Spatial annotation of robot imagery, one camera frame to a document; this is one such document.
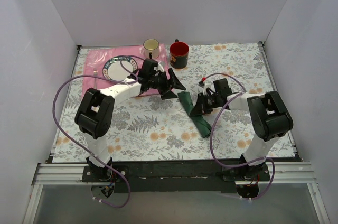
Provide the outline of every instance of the pink cloth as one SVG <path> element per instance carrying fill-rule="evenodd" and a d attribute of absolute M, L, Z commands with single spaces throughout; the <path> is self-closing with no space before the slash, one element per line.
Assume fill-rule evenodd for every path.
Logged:
<path fill-rule="evenodd" d="M 167 63 L 167 55 L 163 44 L 160 44 L 161 52 L 159 56 L 155 59 L 158 62 L 163 62 L 163 68 L 166 72 L 168 72 L 168 63 Z M 83 74 L 93 75 L 94 68 L 98 70 L 98 76 L 103 77 L 103 67 L 105 63 L 116 56 L 127 56 L 127 55 L 135 55 L 145 59 L 143 53 L 142 46 L 127 46 L 127 47 L 117 47 L 111 49 L 100 49 L 100 50 L 91 50 L 88 52 L 86 57 L 86 62 L 84 63 Z M 137 62 L 138 68 L 142 67 L 143 61 L 138 58 L 134 58 Z M 111 87 L 112 83 L 106 80 L 96 79 L 97 89 L 108 88 Z M 88 88 L 94 87 L 94 78 L 84 78 L 82 84 L 82 97 L 85 95 Z M 142 96 L 156 95 L 158 94 L 157 89 L 150 89 L 147 92 L 143 93 Z"/>

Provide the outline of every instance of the floral tablecloth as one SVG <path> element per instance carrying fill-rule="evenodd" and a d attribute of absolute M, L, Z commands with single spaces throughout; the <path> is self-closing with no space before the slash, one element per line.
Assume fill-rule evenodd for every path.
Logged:
<path fill-rule="evenodd" d="M 82 74 L 88 51 L 89 49 L 81 49 L 75 75 Z M 190 92 L 194 103 L 201 91 L 198 81 L 214 72 L 235 76 L 252 94 L 273 89 L 257 44 L 193 45 L 190 46 L 187 67 L 174 71 Z M 211 78 L 210 83 L 215 79 L 219 77 Z M 240 90 L 231 79 L 229 82 L 234 92 Z M 82 80 L 75 80 L 71 84 L 61 126 L 86 145 L 82 132 L 74 123 L 81 92 Z M 205 115 L 205 120 L 212 124 L 218 111 L 219 109 L 214 109 L 212 114 Z M 253 133 L 248 113 L 226 110 L 219 119 L 214 135 L 216 156 L 239 158 L 250 145 Z M 178 99 L 161 100 L 159 95 L 136 97 L 114 107 L 107 138 L 108 151 L 113 161 L 212 159 L 209 139 L 200 137 Z M 84 150 L 74 145 L 62 133 L 59 134 L 54 163 L 85 162 L 87 156 Z M 281 138 L 273 146 L 269 156 L 293 157 L 289 137 Z"/>

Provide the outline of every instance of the green towel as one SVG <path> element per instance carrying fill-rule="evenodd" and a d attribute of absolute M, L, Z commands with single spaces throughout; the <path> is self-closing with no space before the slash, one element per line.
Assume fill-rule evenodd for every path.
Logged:
<path fill-rule="evenodd" d="M 192 104 L 190 93 L 182 91 L 182 92 L 178 93 L 178 96 L 179 96 L 179 100 L 180 100 L 183 108 L 185 109 L 185 112 L 189 116 L 192 108 L 194 107 L 194 105 Z M 211 125 L 207 121 L 204 120 L 202 115 L 195 116 L 195 117 L 189 116 L 189 117 L 194 122 L 196 128 L 199 130 L 202 138 L 207 138 L 207 137 L 210 136 Z"/>

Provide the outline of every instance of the white mug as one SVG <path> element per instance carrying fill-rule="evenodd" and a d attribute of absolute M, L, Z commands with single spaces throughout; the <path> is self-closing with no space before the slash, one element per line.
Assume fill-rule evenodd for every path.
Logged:
<path fill-rule="evenodd" d="M 150 59 L 150 53 L 152 54 L 152 59 L 156 59 L 161 52 L 161 47 L 159 42 L 156 39 L 147 39 L 143 43 L 143 53 L 144 56 Z"/>

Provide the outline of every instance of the white plate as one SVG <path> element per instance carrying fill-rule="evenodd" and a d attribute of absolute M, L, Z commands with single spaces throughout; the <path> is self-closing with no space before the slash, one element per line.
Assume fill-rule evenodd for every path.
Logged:
<path fill-rule="evenodd" d="M 117 56 L 109 59 L 102 70 L 104 77 L 108 80 L 124 80 L 130 73 L 127 72 L 121 66 L 120 60 L 123 59 L 122 64 L 129 71 L 135 71 L 137 69 L 137 62 L 135 59 L 128 56 Z"/>

